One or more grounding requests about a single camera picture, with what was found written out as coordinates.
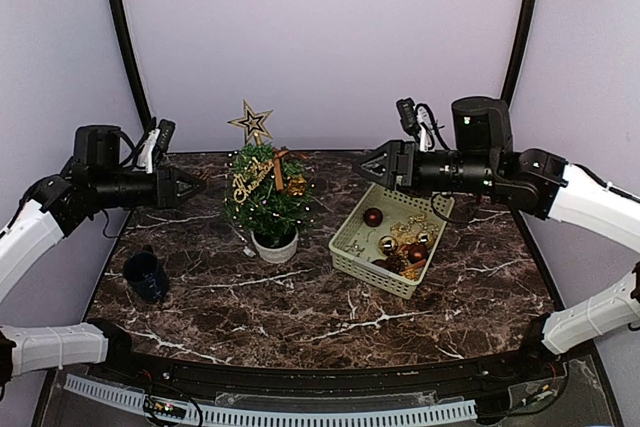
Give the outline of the beige perforated plastic basket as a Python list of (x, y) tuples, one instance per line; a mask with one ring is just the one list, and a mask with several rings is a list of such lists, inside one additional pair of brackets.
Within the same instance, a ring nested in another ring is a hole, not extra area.
[(333, 266), (409, 299), (422, 282), (455, 201), (410, 197), (373, 184), (329, 242)]

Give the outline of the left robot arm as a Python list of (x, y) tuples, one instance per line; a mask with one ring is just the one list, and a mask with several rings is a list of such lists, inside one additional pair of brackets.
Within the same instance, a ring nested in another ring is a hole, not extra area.
[[(1, 294), (7, 296), (29, 269), (102, 211), (180, 206), (206, 186), (203, 179), (162, 164), (175, 131), (172, 121), (152, 124), (130, 153), (120, 156), (129, 137), (118, 126), (87, 125), (75, 132), (74, 150), (62, 171), (36, 181), (1, 230)], [(1, 327), (1, 382), (22, 374), (99, 364), (120, 383), (141, 374), (130, 353), (131, 338), (109, 321), (62, 327)]]

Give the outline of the small green christmas tree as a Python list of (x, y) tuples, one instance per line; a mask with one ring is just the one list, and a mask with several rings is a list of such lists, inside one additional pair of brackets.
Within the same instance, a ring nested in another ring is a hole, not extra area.
[(273, 169), (260, 186), (243, 204), (233, 199), (232, 179), (253, 158), (260, 162), (273, 159), (273, 145), (249, 144), (232, 153), (227, 163), (227, 185), (224, 193), (224, 208), (227, 218), (250, 235), (257, 254), (267, 263), (284, 264), (296, 251), (300, 233), (310, 223), (311, 181), (306, 169), (306, 160), (286, 155), (282, 159), (285, 189), (288, 178), (302, 175), (307, 180), (307, 190), (302, 197), (290, 197), (278, 192), (275, 187)]

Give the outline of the brown ribbon cinnamon stick ornament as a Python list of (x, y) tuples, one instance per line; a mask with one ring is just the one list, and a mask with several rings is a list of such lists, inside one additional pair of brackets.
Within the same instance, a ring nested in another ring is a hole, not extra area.
[(295, 158), (306, 160), (307, 156), (299, 151), (292, 151), (287, 149), (286, 147), (281, 148), (273, 148), (273, 172), (274, 172), (274, 181), (275, 187), (278, 192), (283, 192), (285, 190), (284, 184), (284, 176), (282, 170), (282, 159), (286, 155), (292, 155)]

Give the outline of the gold merry christmas sign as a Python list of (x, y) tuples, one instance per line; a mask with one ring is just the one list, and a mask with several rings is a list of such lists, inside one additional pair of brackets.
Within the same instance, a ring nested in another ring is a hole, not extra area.
[(234, 201), (237, 204), (243, 204), (260, 186), (273, 168), (273, 160), (260, 162), (256, 158), (253, 158), (251, 163), (240, 173), (235, 173), (232, 179)]

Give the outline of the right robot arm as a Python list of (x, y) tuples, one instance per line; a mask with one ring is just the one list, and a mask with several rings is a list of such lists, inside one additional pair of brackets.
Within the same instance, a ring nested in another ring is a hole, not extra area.
[[(487, 197), (542, 220), (577, 225), (632, 250), (639, 248), (639, 199), (590, 169), (538, 148), (513, 149), (508, 105), (470, 96), (451, 105), (456, 146), (426, 144), (440, 135), (425, 104), (397, 101), (410, 140), (390, 140), (357, 160), (353, 170), (387, 189), (426, 196), (464, 193)], [(534, 319), (510, 371), (534, 379), (549, 359), (614, 329), (639, 328), (639, 271), (587, 300)]]

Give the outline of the gold star tree topper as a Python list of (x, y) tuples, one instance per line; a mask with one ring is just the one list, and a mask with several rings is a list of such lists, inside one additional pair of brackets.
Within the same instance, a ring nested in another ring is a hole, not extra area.
[(242, 116), (229, 120), (228, 124), (243, 131), (244, 144), (262, 145), (264, 138), (272, 140), (273, 136), (266, 127), (266, 121), (272, 114), (272, 110), (256, 112), (246, 99), (243, 100), (242, 107)]

